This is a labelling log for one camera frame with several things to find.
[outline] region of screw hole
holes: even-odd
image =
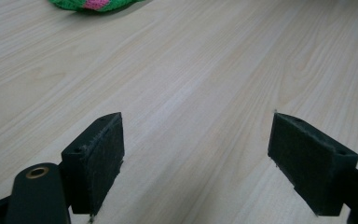
[[[42,166],[42,167],[34,168],[30,172],[28,172],[26,177],[28,179],[36,179],[36,178],[43,176],[47,173],[48,173],[48,167]]]

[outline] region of plush toy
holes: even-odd
[[[143,0],[49,0],[57,7],[80,11],[84,8],[95,11],[109,11],[119,7],[124,7],[133,2],[140,2]]]

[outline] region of light wood surface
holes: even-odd
[[[115,13],[0,1],[0,198],[121,111],[95,223],[345,223],[267,156],[273,111],[358,153],[358,0],[153,0]],[[87,216],[72,216],[87,223]]]

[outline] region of pink cloth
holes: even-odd
[[[109,2],[110,0],[87,0],[83,7],[98,10],[106,6]]]

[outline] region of wooden table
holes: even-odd
[[[345,223],[267,156],[274,110],[358,153],[358,0],[146,0],[97,15],[0,1],[0,198],[121,111],[95,223]],[[87,223],[87,216],[72,216]]]

